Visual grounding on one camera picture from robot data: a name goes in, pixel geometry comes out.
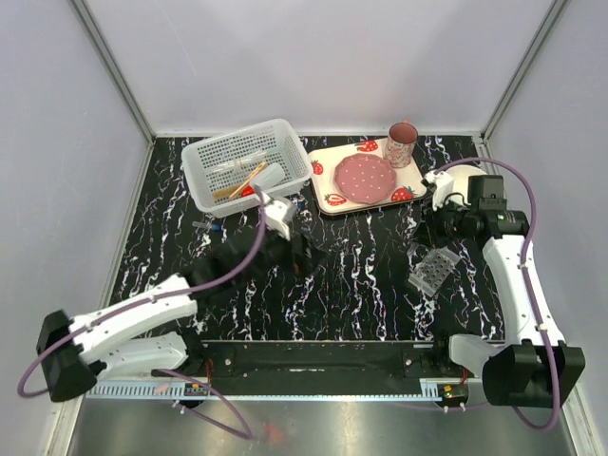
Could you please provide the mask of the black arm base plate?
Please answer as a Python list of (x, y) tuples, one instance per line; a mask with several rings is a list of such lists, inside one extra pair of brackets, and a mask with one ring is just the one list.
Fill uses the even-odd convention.
[(181, 370), (225, 395), (272, 397), (424, 395), (423, 382), (479, 380), (415, 342), (205, 341)]

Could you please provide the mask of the clear plastic funnel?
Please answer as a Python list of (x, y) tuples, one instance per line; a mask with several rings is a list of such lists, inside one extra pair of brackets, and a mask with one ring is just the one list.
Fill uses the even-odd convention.
[(211, 170), (214, 174), (237, 172), (245, 166), (257, 162), (261, 158), (259, 153), (249, 154), (241, 158), (234, 158), (214, 166)]

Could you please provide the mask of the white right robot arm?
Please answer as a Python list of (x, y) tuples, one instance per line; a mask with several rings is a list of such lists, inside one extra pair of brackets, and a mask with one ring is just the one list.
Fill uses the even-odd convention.
[(462, 368), (481, 379), (492, 406), (552, 409), (563, 405), (585, 357), (567, 345), (551, 317), (535, 269), (526, 214), (510, 210), (504, 180), (460, 166), (429, 172), (430, 224), (438, 245), (467, 239), (481, 249), (503, 313), (504, 344), (493, 346), (463, 330), (445, 330), (431, 365), (449, 377)]

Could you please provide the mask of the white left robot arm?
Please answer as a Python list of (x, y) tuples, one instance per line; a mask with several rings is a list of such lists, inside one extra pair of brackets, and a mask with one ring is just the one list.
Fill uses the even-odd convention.
[(169, 368), (166, 357), (146, 356), (136, 336), (171, 320), (198, 314), (221, 296), (274, 266), (296, 276), (315, 272), (325, 254), (301, 234), (240, 235), (212, 256), (196, 259), (149, 290), (94, 313), (48, 314), (36, 345), (46, 394), (61, 403), (90, 391), (103, 376), (127, 366)]

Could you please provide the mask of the wooden test tube clamp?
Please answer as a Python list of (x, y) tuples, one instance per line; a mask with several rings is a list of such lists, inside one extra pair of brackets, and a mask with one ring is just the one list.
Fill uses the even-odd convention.
[(245, 179), (245, 181), (239, 185), (236, 189), (233, 190), (233, 192), (229, 195), (228, 199), (229, 200), (233, 200), (235, 199), (238, 195), (241, 194), (241, 192), (244, 190), (245, 187), (247, 187), (250, 183), (251, 180), (257, 176), (261, 171), (263, 171), (265, 168), (267, 167), (267, 162), (263, 161), (260, 165), (258, 165)]

